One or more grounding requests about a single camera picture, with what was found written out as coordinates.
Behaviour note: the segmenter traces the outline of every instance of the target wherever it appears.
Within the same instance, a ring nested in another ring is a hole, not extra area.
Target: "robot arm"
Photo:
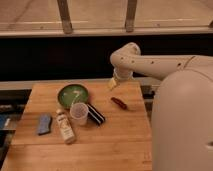
[[[114,66],[114,76],[127,80],[133,72],[151,76],[159,80],[169,74],[187,67],[213,65],[213,58],[201,55],[158,55],[141,56],[135,43],[128,43],[113,52],[110,61]]]
[[[151,118],[153,171],[212,171],[213,57],[140,56],[129,43],[111,55],[111,63],[117,80],[133,71],[163,79]]]

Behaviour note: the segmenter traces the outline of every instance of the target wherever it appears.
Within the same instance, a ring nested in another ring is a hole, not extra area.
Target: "plastic cup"
[[[85,103],[75,103],[70,108],[70,116],[78,125],[85,125],[87,123],[89,108]]]

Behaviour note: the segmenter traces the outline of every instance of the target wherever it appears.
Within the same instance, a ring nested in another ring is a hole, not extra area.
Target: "black wall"
[[[128,42],[142,54],[202,54],[213,56],[213,34],[1,38],[0,81],[108,78],[110,54]]]

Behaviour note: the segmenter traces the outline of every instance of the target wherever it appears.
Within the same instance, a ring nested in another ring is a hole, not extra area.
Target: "green plate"
[[[70,84],[65,86],[58,93],[58,101],[65,109],[77,102],[86,103],[89,98],[87,89],[80,84]]]

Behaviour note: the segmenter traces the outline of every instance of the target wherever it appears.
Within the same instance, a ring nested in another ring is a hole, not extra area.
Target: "wooden cutting board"
[[[90,103],[105,116],[97,126],[72,123],[77,140],[64,144],[55,121],[58,92],[67,83],[35,84],[20,120],[2,170],[151,171],[151,128],[138,82],[125,82],[110,91],[107,82],[78,82],[89,91]],[[128,105],[119,108],[110,98]],[[36,134],[38,118],[53,117],[51,133]]]

